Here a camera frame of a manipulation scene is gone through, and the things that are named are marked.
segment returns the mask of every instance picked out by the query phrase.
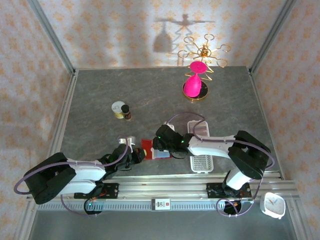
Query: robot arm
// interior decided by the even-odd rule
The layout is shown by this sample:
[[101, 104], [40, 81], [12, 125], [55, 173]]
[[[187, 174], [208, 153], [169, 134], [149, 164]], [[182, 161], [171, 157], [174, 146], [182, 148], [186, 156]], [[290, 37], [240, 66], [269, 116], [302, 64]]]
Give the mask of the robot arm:
[[228, 172], [222, 184], [226, 197], [236, 196], [249, 180], [260, 180], [269, 159], [266, 154], [256, 148], [237, 142], [255, 145], [270, 153], [269, 148], [246, 131], [238, 131], [236, 135], [226, 137], [209, 136], [199, 139], [191, 133], [181, 136], [164, 124], [155, 135], [157, 137], [152, 142], [154, 149], [189, 156], [211, 155], [231, 159], [236, 168]]
[[25, 183], [36, 204], [47, 203], [62, 194], [82, 193], [95, 197], [101, 193], [103, 180], [111, 178], [118, 170], [129, 170], [131, 165], [141, 163], [146, 156], [142, 149], [128, 147], [122, 160], [110, 166], [103, 166], [117, 160], [125, 149], [126, 145], [120, 144], [112, 154], [106, 154], [102, 158], [91, 162], [95, 165], [79, 164], [81, 161], [66, 158], [62, 152], [55, 153], [26, 172], [25, 176], [50, 164], [60, 162], [78, 164], [65, 164], [47, 168], [27, 178]]

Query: floral wallpaper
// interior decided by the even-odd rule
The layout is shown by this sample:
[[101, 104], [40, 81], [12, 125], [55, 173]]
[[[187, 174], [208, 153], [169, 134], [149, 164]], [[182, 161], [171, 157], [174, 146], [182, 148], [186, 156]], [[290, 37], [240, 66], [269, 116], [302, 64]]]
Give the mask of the floral wallpaper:
[[1, 1], [0, 42], [0, 238], [11, 240], [26, 202], [14, 184], [45, 159], [70, 75], [26, 0]]
[[229, 66], [251, 66], [285, 0], [40, 0], [75, 68], [181, 66], [184, 37]]
[[298, 0], [254, 78], [287, 179], [320, 236], [320, 3]]

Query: gray marble table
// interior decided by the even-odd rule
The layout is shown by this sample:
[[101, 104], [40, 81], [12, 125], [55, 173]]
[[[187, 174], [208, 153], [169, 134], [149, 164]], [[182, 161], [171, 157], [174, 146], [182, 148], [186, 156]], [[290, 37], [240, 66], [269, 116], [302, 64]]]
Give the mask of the gray marble table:
[[[80, 70], [63, 137], [61, 152], [68, 158], [92, 161], [111, 153], [120, 134], [153, 139], [157, 129], [171, 116], [195, 112], [205, 116], [211, 136], [235, 135], [238, 130], [252, 134], [275, 151], [244, 66], [213, 67], [213, 81], [206, 81], [204, 100], [191, 102], [182, 93], [188, 71], [185, 67]], [[123, 101], [130, 106], [131, 121], [115, 118], [111, 105]], [[177, 117], [172, 123], [180, 134], [187, 132], [193, 115]], [[212, 173], [226, 173], [235, 165], [230, 159], [213, 159]], [[279, 171], [278, 163], [271, 169]], [[145, 160], [131, 171], [116, 176], [192, 174], [190, 159]]]

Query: plastic basket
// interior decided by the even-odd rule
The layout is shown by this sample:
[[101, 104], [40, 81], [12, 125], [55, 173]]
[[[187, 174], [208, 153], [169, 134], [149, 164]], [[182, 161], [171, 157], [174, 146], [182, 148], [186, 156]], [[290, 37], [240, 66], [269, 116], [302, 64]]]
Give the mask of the plastic basket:
[[[187, 123], [188, 133], [193, 133], [193, 127], [199, 121], [193, 120]], [[209, 137], [209, 127], [206, 121], [195, 127], [195, 133], [199, 136]], [[207, 174], [214, 170], [214, 160], [210, 155], [199, 155], [190, 157], [191, 170], [198, 174]]]

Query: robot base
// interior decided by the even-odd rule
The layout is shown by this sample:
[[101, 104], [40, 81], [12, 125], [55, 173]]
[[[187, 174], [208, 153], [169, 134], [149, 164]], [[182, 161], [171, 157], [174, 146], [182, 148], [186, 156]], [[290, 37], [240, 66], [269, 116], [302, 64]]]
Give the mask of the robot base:
[[234, 190], [233, 194], [227, 194], [222, 182], [210, 182], [206, 184], [208, 199], [228, 199], [228, 198], [252, 198], [249, 183], [245, 183], [239, 190]]
[[74, 194], [75, 199], [90, 199], [97, 197], [99, 199], [117, 199], [119, 193], [118, 183], [97, 183], [97, 186], [88, 194], [77, 192]]

